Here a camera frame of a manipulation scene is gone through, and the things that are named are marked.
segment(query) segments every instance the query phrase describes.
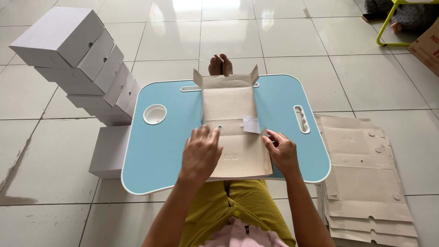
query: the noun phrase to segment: blue lap desk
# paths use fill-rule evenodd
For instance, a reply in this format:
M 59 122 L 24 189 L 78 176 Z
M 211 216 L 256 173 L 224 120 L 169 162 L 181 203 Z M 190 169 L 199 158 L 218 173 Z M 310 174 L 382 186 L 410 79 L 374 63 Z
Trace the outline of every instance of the blue lap desk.
M 301 83 L 289 75 L 259 76 L 254 87 L 259 127 L 282 132 L 297 145 L 303 180 L 318 183 L 330 171 L 331 163 Z M 184 144 L 194 128 L 200 127 L 201 90 L 182 92 L 181 87 L 196 86 L 192 80 L 151 83 L 139 92 L 130 138 L 122 168 L 122 185 L 131 194 L 147 195 L 172 188 L 181 168 Z M 149 125 L 144 111 L 154 104 L 166 107 L 166 118 Z M 310 132 L 301 132 L 295 105 L 303 108 Z M 285 180 L 273 167 L 266 178 Z

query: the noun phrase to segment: person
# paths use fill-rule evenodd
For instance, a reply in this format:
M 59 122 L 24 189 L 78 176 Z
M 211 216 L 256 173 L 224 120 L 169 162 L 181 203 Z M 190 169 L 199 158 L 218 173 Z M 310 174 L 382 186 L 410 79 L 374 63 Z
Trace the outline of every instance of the person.
M 368 13 L 389 13 L 392 0 L 366 0 L 364 8 Z M 390 26 L 394 33 L 407 31 L 422 34 L 429 29 L 439 16 L 437 4 L 400 4 L 392 15 Z
M 214 55 L 210 75 L 233 73 L 225 54 Z M 335 247 L 300 174 L 296 145 L 267 130 L 263 143 L 284 175 L 294 239 L 265 180 L 206 182 L 223 147 L 220 129 L 202 125 L 187 139 L 177 181 L 154 219 L 142 247 Z

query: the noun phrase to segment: yellow pants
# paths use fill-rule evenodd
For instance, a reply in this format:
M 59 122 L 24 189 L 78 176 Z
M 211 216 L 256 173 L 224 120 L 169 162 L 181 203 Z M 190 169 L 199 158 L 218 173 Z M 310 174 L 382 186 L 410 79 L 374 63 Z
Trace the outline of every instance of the yellow pants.
M 274 231 L 288 246 L 295 246 L 265 180 L 231 180 L 207 182 L 201 187 L 189 208 L 179 247 L 204 245 L 232 216 L 259 226 L 263 232 Z

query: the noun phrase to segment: pink shirt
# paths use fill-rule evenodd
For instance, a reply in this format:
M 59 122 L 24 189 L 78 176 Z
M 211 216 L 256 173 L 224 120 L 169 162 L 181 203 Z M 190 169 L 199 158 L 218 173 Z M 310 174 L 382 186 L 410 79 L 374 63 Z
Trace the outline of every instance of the pink shirt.
M 229 222 L 230 225 L 215 232 L 212 240 L 199 247 L 288 247 L 275 232 L 262 232 L 260 227 L 248 225 L 235 217 L 231 217 Z

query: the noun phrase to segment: smartphone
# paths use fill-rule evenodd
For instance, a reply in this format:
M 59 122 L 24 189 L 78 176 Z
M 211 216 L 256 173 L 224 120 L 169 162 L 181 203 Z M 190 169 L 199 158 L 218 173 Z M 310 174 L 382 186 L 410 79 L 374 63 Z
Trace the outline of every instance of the smartphone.
M 387 18 L 387 15 L 384 12 L 376 12 L 370 14 L 363 14 L 361 18 L 363 18 L 363 20 L 365 20 L 366 22 L 374 22 L 374 21 L 385 20 Z

